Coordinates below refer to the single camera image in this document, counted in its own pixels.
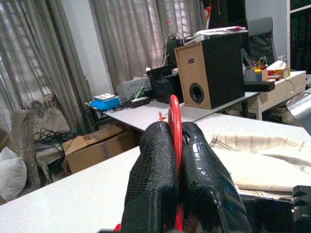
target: speaker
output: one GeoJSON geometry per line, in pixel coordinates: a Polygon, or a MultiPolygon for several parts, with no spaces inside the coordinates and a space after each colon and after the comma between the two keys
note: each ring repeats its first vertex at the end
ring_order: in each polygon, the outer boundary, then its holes
{"type": "Polygon", "coordinates": [[[245,95],[238,34],[175,49],[186,106],[213,109],[245,95]]]}

